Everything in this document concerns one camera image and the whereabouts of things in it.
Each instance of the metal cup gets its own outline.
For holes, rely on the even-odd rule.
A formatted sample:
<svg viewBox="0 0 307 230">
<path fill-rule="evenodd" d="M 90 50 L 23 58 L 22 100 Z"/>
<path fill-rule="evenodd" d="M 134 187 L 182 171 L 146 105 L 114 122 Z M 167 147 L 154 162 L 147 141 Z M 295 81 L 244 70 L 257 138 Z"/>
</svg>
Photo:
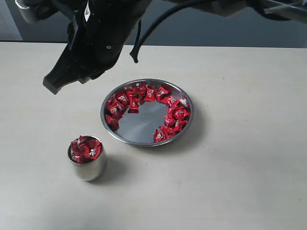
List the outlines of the metal cup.
<svg viewBox="0 0 307 230">
<path fill-rule="evenodd" d="M 106 170 L 107 155 L 101 141 L 100 143 L 101 143 L 101 153 L 99 154 L 96 160 L 93 160 L 86 164 L 75 163 L 71 158 L 71 145 L 68 148 L 68 157 L 74 167 L 75 172 L 77 173 L 78 177 L 80 177 L 85 181 L 92 181 L 98 178 Z"/>
</svg>

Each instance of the table surface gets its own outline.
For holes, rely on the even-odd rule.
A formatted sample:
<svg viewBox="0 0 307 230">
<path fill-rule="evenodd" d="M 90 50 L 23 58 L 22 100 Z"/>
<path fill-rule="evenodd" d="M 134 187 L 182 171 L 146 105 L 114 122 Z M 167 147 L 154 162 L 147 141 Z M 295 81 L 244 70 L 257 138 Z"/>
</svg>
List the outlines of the table surface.
<svg viewBox="0 0 307 230">
<path fill-rule="evenodd" d="M 64 44 L 0 43 L 1 230 L 303 230 L 307 213 L 305 49 L 124 47 L 100 78 L 42 86 Z M 100 107 L 116 86 L 183 88 L 195 119 L 178 141 L 136 148 L 111 137 Z M 109 163 L 76 177 L 69 142 L 94 135 Z"/>
</svg>

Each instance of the metal plate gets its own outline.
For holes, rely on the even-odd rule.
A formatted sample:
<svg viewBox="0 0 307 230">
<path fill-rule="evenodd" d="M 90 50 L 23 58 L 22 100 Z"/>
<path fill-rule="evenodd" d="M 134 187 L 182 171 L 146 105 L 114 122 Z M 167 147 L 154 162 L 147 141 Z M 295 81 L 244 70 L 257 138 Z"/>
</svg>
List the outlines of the metal plate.
<svg viewBox="0 0 307 230">
<path fill-rule="evenodd" d="M 157 101 L 146 102 L 141 105 L 138 114 L 128 114 L 128 111 L 126 111 L 123 117 L 119 120 L 119 130 L 113 131 L 109 127 L 105 119 L 107 100 L 116 92 L 130 90 L 137 87 L 137 84 L 154 87 L 156 89 L 159 89 L 160 86 L 162 86 L 169 91 L 168 95 L 180 100 L 183 105 L 190 109 L 190 118 L 181 132 L 168 140 L 154 143 L 153 139 L 155 130 L 158 129 L 159 126 L 164 126 L 164 115 L 167 114 L 167 107 Z M 104 127 L 116 139 L 134 146 L 153 147 L 171 142 L 186 132 L 193 121 L 194 107 L 189 96 L 178 86 L 164 80 L 140 79 L 124 83 L 110 92 L 102 104 L 100 116 Z"/>
</svg>

